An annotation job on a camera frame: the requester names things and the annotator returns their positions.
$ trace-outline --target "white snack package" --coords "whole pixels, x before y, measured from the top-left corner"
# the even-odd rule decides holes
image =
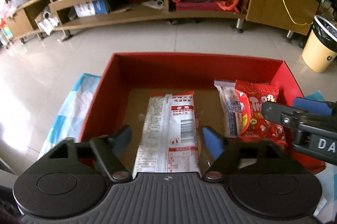
[[[150,97],[133,177],[138,172],[199,172],[192,93]]]
[[[238,96],[235,92],[235,82],[214,81],[218,89],[224,114],[226,137],[237,137],[242,130],[242,111]]]

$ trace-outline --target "crosshair logo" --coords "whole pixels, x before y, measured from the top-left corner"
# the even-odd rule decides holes
[[[165,179],[166,181],[170,181],[170,180],[172,180],[172,179],[173,179],[173,177],[172,177],[172,176],[169,176],[169,175],[167,175],[167,176],[165,176],[165,177],[164,177],[164,179]]]

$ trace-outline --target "red snack bag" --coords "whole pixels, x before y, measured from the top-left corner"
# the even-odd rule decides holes
[[[269,138],[278,145],[287,145],[283,127],[265,120],[261,114],[263,102],[276,102],[278,87],[237,80],[235,91],[242,108],[240,138],[246,142]]]

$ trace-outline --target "ribbed black surface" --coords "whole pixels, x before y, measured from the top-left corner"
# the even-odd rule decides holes
[[[92,210],[62,220],[24,216],[24,224],[317,224],[311,217],[271,221],[243,211],[223,186],[201,181],[196,173],[140,173],[136,180],[114,185]]]

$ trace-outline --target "black trash bag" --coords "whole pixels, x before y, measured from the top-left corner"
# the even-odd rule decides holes
[[[328,21],[322,19],[322,17],[315,16],[312,30],[325,47],[331,51],[337,52],[337,29],[334,26],[332,26]]]

